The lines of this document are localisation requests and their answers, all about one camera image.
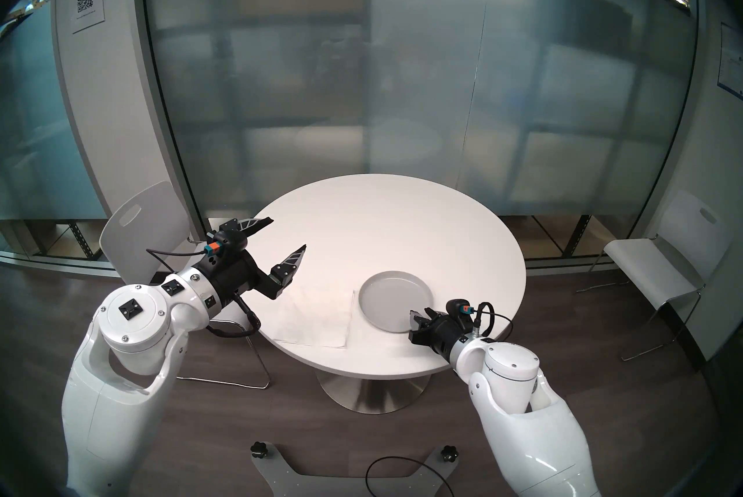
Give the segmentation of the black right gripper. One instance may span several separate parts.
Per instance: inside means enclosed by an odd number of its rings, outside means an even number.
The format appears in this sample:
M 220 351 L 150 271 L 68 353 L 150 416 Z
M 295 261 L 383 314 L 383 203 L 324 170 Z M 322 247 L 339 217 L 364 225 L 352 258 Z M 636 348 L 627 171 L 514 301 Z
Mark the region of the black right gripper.
M 467 341 L 466 335 L 473 330 L 473 320 L 469 315 L 445 315 L 432 309 L 424 308 L 425 314 L 410 310 L 409 340 L 413 345 L 429 347 L 445 360 L 450 360 L 456 343 Z

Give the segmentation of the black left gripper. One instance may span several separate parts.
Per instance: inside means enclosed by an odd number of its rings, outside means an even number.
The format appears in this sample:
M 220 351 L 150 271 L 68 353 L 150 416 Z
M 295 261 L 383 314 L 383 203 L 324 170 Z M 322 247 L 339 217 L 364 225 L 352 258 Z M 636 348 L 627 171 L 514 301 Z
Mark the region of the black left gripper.
M 213 238 L 205 247 L 201 274 L 212 285 L 222 307 L 231 303 L 234 295 L 249 290 L 276 299 L 291 284 L 307 250 L 306 244 L 274 265 L 269 274 L 261 271 L 245 250 L 247 239 L 272 223 L 271 217 L 230 219 L 223 223 L 223 238 Z

